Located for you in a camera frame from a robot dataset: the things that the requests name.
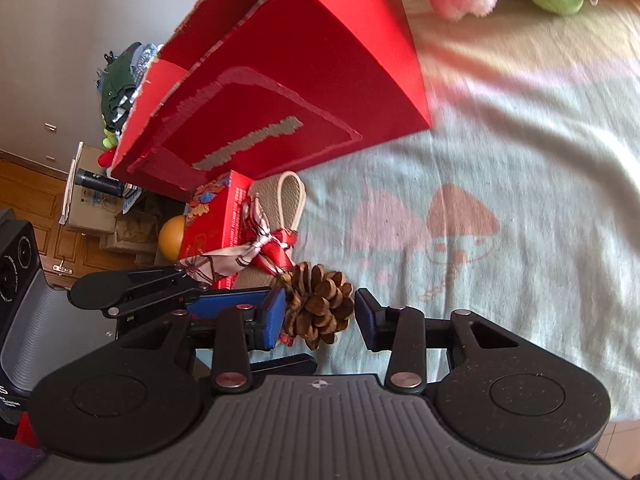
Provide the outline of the brown pine cone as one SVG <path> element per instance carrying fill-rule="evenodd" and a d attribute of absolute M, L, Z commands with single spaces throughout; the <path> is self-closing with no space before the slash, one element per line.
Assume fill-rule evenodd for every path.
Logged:
<path fill-rule="evenodd" d="M 335 344 L 355 313 L 354 285 L 341 271 L 322 264 L 297 263 L 272 280 L 285 293 L 285 315 L 279 339 L 292 347 L 302 340 L 311 351 Z"/>

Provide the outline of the orange fruit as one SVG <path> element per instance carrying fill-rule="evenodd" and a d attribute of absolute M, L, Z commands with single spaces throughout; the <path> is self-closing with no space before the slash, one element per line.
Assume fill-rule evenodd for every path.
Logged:
<path fill-rule="evenodd" d="M 158 249 L 160 254 L 170 262 L 177 262 L 183 240 L 184 220 L 182 214 L 167 220 L 158 233 Z"/>

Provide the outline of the small red patterned box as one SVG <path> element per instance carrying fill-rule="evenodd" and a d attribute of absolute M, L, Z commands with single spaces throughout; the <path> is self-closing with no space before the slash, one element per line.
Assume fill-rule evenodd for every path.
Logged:
<path fill-rule="evenodd" d="M 243 205 L 253 180 L 230 171 L 200 186 L 184 215 L 177 266 L 212 289 L 229 289 L 245 266 Z"/>

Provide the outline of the black cylinder bottle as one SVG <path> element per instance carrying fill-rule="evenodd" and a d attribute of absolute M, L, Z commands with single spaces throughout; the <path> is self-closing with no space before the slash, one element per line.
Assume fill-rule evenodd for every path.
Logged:
<path fill-rule="evenodd" d="M 126 188 L 126 184 L 122 181 L 85 169 L 75 171 L 74 183 L 82 188 L 118 198 L 124 197 Z"/>

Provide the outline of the pastel cartoon bed sheet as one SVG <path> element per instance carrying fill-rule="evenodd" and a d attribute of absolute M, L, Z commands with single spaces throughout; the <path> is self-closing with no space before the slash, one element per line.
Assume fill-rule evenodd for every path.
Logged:
<path fill-rule="evenodd" d="M 382 304 L 469 309 L 589 370 L 639 415 L 639 0 L 568 18 L 402 0 L 430 130 L 305 170 L 296 260 Z"/>

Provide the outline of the pile of clothes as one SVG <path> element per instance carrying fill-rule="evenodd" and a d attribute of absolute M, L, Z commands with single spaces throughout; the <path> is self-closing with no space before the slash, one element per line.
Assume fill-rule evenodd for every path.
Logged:
<path fill-rule="evenodd" d="M 136 41 L 119 54 L 104 53 L 106 65 L 96 73 L 96 90 L 101 98 L 104 144 L 108 148 L 119 142 L 144 77 L 162 47 Z"/>

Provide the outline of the large red cardboard box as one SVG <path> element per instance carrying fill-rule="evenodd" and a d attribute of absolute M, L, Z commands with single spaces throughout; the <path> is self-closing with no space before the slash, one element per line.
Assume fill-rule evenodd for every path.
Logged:
<path fill-rule="evenodd" d="M 401 0 L 198 0 L 160 49 L 112 173 L 184 200 L 431 125 Z"/>

